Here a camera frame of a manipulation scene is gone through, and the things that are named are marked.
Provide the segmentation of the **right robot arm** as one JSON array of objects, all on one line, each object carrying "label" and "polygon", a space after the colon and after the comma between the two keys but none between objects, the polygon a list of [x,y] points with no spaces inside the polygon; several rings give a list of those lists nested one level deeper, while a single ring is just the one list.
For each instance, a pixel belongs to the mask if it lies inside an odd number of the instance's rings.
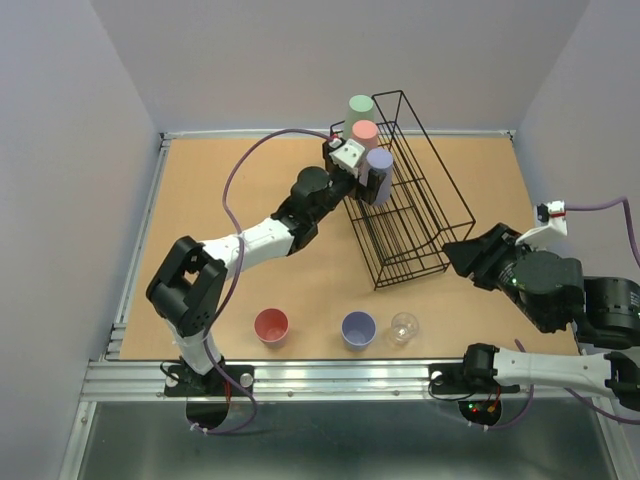
[{"label": "right robot arm", "polygon": [[563,356],[476,343],[459,364],[453,389],[490,392],[544,385],[615,398],[639,408],[639,367],[625,350],[639,344],[639,286],[617,277],[583,273],[575,258],[518,243],[518,232],[498,223],[443,251],[457,275],[477,288],[498,290],[542,333],[575,326],[579,342],[599,353]]}]

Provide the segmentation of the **clear plastic cup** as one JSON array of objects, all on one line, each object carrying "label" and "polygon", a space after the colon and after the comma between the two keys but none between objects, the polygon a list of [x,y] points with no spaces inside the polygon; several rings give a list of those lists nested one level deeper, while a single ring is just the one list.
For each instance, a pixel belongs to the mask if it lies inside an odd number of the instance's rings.
[{"label": "clear plastic cup", "polygon": [[420,331],[418,318],[409,312],[399,312],[391,319],[389,338],[396,345],[405,345]]}]

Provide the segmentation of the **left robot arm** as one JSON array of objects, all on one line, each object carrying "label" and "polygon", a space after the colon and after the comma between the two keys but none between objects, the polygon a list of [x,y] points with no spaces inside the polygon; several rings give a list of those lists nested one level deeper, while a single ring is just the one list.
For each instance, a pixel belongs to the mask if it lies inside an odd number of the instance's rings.
[{"label": "left robot arm", "polygon": [[239,275],[267,260],[304,249],[318,225],[346,197],[369,205],[390,196],[393,156],[354,140],[323,143],[322,167],[301,170],[289,196],[257,225],[217,240],[178,239],[150,281],[146,297],[167,321],[181,353],[177,382],[199,393],[215,392],[222,382],[223,356],[210,333],[228,303]]}]

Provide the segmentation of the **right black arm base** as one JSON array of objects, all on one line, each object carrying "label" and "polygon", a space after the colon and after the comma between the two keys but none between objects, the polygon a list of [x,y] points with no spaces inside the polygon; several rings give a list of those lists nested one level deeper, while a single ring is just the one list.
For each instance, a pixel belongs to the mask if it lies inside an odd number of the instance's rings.
[{"label": "right black arm base", "polygon": [[518,385],[500,386],[493,378],[468,376],[461,362],[435,363],[428,367],[431,391],[436,396],[519,393]]}]

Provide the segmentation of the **black wire dish rack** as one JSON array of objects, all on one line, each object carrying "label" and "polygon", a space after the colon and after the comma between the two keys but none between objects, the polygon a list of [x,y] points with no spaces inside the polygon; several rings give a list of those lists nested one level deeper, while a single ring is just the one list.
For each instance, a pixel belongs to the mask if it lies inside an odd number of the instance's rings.
[{"label": "black wire dish rack", "polygon": [[344,205],[378,290],[446,271],[443,245],[467,239],[476,218],[404,91],[372,101],[378,145],[394,159],[390,198],[376,207]]}]

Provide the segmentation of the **mint green plastic cup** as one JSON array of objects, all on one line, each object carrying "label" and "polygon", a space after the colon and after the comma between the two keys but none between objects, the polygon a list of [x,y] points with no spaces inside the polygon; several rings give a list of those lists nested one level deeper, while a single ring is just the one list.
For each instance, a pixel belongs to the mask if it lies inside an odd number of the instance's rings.
[{"label": "mint green plastic cup", "polygon": [[353,126],[360,120],[368,120],[373,122],[374,116],[374,101],[371,97],[358,94],[352,96],[348,101],[347,113],[343,124],[343,137],[350,138]]}]

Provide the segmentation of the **large lavender plastic cup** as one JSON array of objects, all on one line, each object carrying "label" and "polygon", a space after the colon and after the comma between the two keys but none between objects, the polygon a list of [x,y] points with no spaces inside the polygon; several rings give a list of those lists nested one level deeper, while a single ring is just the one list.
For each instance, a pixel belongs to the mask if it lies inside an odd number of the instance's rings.
[{"label": "large lavender plastic cup", "polygon": [[365,173],[374,173],[379,185],[372,206],[383,205],[391,196],[394,159],[390,151],[378,147],[370,150],[366,155]]}]

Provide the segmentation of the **salmon pink plastic cup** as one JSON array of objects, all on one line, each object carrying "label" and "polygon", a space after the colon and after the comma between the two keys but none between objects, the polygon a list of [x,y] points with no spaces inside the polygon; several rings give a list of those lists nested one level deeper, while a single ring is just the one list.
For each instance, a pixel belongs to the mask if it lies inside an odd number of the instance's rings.
[{"label": "salmon pink plastic cup", "polygon": [[358,120],[351,129],[350,138],[362,145],[366,150],[378,147],[378,126],[371,120]]}]

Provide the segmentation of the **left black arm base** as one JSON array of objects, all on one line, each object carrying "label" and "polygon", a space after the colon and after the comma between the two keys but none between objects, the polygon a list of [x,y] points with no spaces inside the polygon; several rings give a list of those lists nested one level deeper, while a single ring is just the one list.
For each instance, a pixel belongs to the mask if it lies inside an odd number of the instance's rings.
[{"label": "left black arm base", "polygon": [[233,386],[216,369],[212,369],[206,375],[200,375],[182,362],[162,362],[159,369],[165,376],[166,397],[224,397],[230,400],[233,396],[241,395],[240,389]]}]

